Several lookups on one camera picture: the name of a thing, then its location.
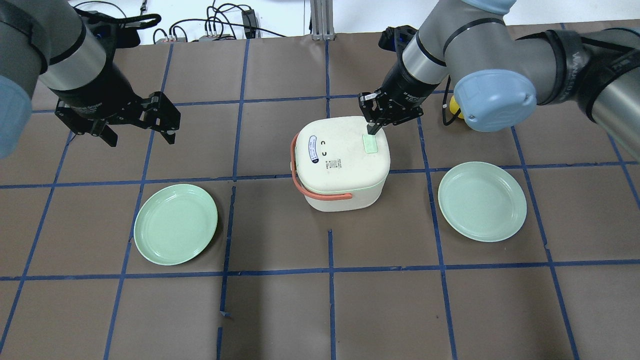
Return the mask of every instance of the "qr code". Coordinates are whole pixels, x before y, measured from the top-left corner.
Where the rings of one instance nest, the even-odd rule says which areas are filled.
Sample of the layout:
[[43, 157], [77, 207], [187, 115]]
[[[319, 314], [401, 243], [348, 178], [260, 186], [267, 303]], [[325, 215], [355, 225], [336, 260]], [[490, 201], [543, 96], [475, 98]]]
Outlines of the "qr code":
[[342, 163], [340, 159], [338, 160], [329, 160], [326, 162], [326, 168], [341, 168]]

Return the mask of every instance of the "green plate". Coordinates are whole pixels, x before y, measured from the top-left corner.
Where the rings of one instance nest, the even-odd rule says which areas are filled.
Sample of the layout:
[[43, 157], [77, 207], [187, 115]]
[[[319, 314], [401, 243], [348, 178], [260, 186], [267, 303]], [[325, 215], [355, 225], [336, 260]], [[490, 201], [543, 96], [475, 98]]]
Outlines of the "green plate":
[[211, 196], [190, 184], [177, 184], [153, 194], [142, 205], [133, 227], [140, 254], [158, 265], [193, 259], [209, 244], [218, 225]]
[[512, 237], [527, 217], [527, 200], [509, 173], [488, 163], [460, 164], [442, 178], [440, 210], [460, 234], [477, 241]]

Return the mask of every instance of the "orange handle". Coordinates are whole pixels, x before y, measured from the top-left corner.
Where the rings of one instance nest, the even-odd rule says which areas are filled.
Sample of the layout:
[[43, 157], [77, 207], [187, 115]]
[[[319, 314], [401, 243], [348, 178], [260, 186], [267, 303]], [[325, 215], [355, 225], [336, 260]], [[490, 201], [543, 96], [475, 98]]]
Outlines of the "orange handle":
[[299, 134], [300, 133], [296, 134], [296, 136], [293, 137], [293, 141], [291, 142], [291, 178], [293, 179], [293, 184], [296, 185], [296, 187], [298, 188], [298, 191], [301, 192], [304, 196], [310, 197], [311, 199], [315, 199], [315, 200], [328, 201], [328, 200], [352, 199], [353, 195], [351, 193], [320, 195], [318, 193], [310, 192], [300, 184], [300, 182], [298, 181], [298, 178], [296, 177], [296, 140], [298, 139]]

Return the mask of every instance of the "plate rim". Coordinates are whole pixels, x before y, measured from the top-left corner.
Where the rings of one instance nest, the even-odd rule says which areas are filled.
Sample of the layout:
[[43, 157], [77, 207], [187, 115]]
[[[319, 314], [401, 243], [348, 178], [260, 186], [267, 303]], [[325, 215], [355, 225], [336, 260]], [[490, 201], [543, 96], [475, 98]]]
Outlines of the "plate rim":
[[[522, 223], [518, 224], [517, 227], [514, 226], [515, 231], [511, 234], [509, 234], [508, 236], [496, 236], [495, 238], [479, 238], [478, 236], [474, 236], [473, 234], [470, 234], [462, 229], [460, 229], [460, 227], [454, 225], [452, 223], [452, 220], [449, 218], [449, 216], [447, 216], [447, 212], [443, 209], [443, 203], [442, 203], [442, 188], [443, 188], [443, 183], [445, 182], [445, 180], [447, 180], [447, 176], [455, 176], [454, 173], [452, 172], [454, 169], [458, 169], [458, 171], [460, 171], [461, 167], [467, 167], [467, 166], [471, 166], [471, 165], [477, 165], [477, 164], [481, 164], [484, 167], [487, 168], [492, 168], [492, 169], [497, 169], [499, 177], [506, 181], [507, 183], [513, 182], [514, 184], [518, 185], [517, 187], [515, 186], [511, 186], [512, 189], [518, 189], [518, 191], [516, 191], [516, 196], [519, 194], [522, 194], [522, 199], [524, 200], [522, 202]], [[491, 163], [486, 163], [483, 161], [468, 161], [466, 163], [461, 163], [458, 164], [454, 167], [452, 167], [451, 169], [449, 169], [449, 171], [447, 171], [445, 173], [445, 175], [442, 177], [442, 180], [440, 181], [440, 185], [438, 187], [438, 207], [440, 208], [440, 212], [442, 214], [442, 216], [445, 218], [445, 220], [447, 221], [447, 223], [458, 233], [462, 234], [463, 236], [470, 238], [471, 240], [475, 240], [475, 241], [480, 241], [480, 242], [485, 242], [485, 243], [494, 243], [494, 242], [498, 242], [498, 241], [502, 241], [502, 240], [506, 240], [510, 237], [512, 237], [513, 235], [515, 235], [517, 232], [519, 232], [519, 230], [522, 228], [522, 226], [524, 225], [524, 222], [526, 221], [527, 218], [527, 197], [524, 194], [524, 191], [522, 190], [522, 186], [520, 185], [520, 183], [518, 183], [518, 181], [511, 175], [509, 174], [509, 172], [507, 172], [506, 170], [504, 170], [503, 168], [500, 168], [494, 164]]]
[[[213, 229], [212, 229], [212, 233], [211, 233], [211, 238], [207, 241], [205, 241], [204, 246], [202, 247], [202, 249], [200, 249], [198, 252], [196, 252], [193, 255], [189, 255], [186, 257], [186, 259], [181, 259], [178, 262], [169, 262], [169, 263], [159, 263], [156, 260], [153, 260], [151, 258], [149, 258], [149, 256], [147, 256], [143, 251], [140, 250], [140, 246], [138, 245], [138, 237], [136, 236], [138, 233], [138, 220], [140, 219], [140, 216], [144, 217], [147, 214], [143, 211], [145, 209], [145, 207], [147, 207], [150, 203], [156, 201], [160, 196], [162, 196], [163, 192], [167, 192], [168, 189], [172, 189], [172, 188], [185, 188], [185, 190], [187, 189], [197, 189], [198, 192], [201, 192], [202, 194], [206, 194], [205, 200], [210, 200], [211, 204], [213, 205], [213, 215], [215, 215], [216, 221], [213, 224]], [[164, 187], [158, 191], [156, 191], [153, 195], [151, 195], [146, 201], [145, 203], [140, 207], [140, 210], [138, 210], [138, 214], [136, 215], [136, 220], [134, 222], [133, 225], [133, 240], [134, 243], [136, 245], [136, 248], [138, 249], [138, 252], [147, 260], [149, 260], [150, 262], [157, 264], [157, 265], [163, 265], [163, 266], [173, 266], [173, 265], [179, 265], [182, 263], [185, 263], [193, 258], [195, 258], [197, 255], [199, 255], [211, 242], [213, 235], [216, 233], [216, 230], [218, 228], [218, 206], [216, 205], [216, 202], [213, 200], [213, 198], [211, 197], [211, 194], [209, 194], [206, 190], [204, 190], [203, 188], [197, 186], [197, 185], [193, 185], [193, 184], [187, 184], [187, 183], [180, 183], [180, 184], [173, 184], [167, 187]]]

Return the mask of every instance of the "white wall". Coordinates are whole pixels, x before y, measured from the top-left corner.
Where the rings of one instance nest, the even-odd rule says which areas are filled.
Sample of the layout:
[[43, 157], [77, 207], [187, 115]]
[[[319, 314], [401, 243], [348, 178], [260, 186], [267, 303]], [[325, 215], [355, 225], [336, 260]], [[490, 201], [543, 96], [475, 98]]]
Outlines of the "white wall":
[[[228, 0], [217, 0], [223, 4]], [[71, 0], [71, 5], [81, 0]], [[140, 0], [111, 0], [128, 16], [140, 13]], [[382, 31], [387, 26], [411, 25], [419, 27], [437, 0], [333, 0], [333, 21], [337, 33]], [[308, 33], [310, 17], [309, 0], [243, 0], [252, 6], [262, 28], [287, 36]], [[159, 27], [169, 26], [181, 19], [206, 16], [210, 0], [148, 0], [148, 13], [159, 13], [163, 20]], [[106, 4], [86, 4], [84, 10], [99, 10], [114, 17], [121, 17], [118, 10]], [[240, 11], [227, 13], [230, 22], [242, 24]], [[519, 0], [504, 17], [507, 24], [548, 24], [553, 22], [581, 22], [596, 20], [640, 19], [640, 0]], [[203, 22], [181, 24], [189, 41], [204, 35]], [[152, 43], [154, 29], [140, 31], [143, 44]], [[236, 28], [238, 37], [243, 34]]]

